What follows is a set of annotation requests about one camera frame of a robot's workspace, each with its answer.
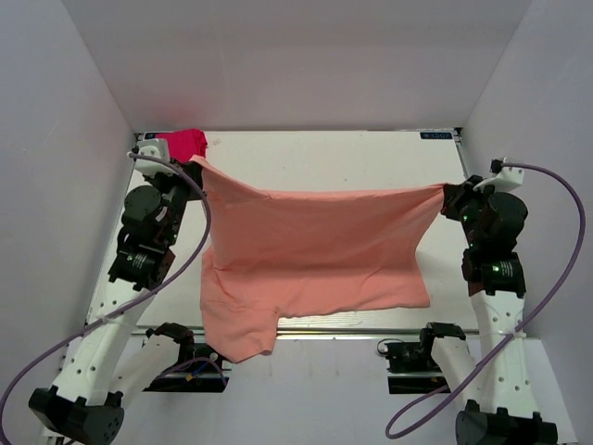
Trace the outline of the salmon pink t shirt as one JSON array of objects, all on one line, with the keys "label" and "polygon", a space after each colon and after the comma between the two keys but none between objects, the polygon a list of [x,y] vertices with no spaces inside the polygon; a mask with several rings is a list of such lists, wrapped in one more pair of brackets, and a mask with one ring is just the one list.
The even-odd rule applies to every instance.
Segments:
[{"label": "salmon pink t shirt", "polygon": [[416,250],[443,185],[285,192],[201,168],[211,243],[200,310],[207,343],[229,361],[270,353],[283,318],[429,306]]}]

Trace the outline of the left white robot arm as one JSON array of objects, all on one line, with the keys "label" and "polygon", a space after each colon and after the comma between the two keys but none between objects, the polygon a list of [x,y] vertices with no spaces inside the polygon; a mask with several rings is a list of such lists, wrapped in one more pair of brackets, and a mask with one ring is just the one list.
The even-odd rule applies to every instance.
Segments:
[{"label": "left white robot arm", "polygon": [[29,407],[44,426],[68,443],[110,444],[130,402],[161,375],[196,362],[194,334],[164,323],[146,332],[146,343],[127,362],[120,357],[137,322],[157,293],[180,276],[170,267],[188,202],[204,201],[202,168],[195,162],[134,156],[144,183],[124,199],[122,227],[107,283],[128,287],[103,296],[95,320],[78,334],[80,344],[49,388],[37,388]]}]

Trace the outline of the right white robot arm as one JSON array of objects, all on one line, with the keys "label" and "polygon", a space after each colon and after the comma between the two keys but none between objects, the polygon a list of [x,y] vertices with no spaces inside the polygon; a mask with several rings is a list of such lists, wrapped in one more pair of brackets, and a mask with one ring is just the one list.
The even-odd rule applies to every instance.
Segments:
[{"label": "right white robot arm", "polygon": [[473,175],[444,187],[441,210],[461,224],[468,247],[462,276],[478,323],[481,359],[455,324],[431,322],[421,332],[420,362],[440,369],[460,410],[459,444],[555,444],[555,424],[543,419],[527,371],[524,269],[515,251],[528,215],[515,184]]}]

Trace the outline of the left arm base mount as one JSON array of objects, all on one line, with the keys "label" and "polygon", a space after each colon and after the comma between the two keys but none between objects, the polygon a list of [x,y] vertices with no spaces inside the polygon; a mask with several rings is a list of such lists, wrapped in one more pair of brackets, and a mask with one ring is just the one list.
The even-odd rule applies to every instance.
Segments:
[{"label": "left arm base mount", "polygon": [[211,346],[198,341],[180,350],[174,371],[156,377],[144,392],[222,393],[230,381],[233,365]]}]

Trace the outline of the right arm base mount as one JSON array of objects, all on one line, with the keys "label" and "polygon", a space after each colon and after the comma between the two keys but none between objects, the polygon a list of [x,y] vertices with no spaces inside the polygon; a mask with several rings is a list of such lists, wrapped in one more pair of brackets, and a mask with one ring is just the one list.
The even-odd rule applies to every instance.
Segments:
[{"label": "right arm base mount", "polygon": [[446,388],[460,393],[463,374],[470,373],[471,357],[467,336],[454,324],[429,324],[421,330],[417,342],[384,338],[376,345],[377,353],[388,361],[393,375],[439,377]]}]

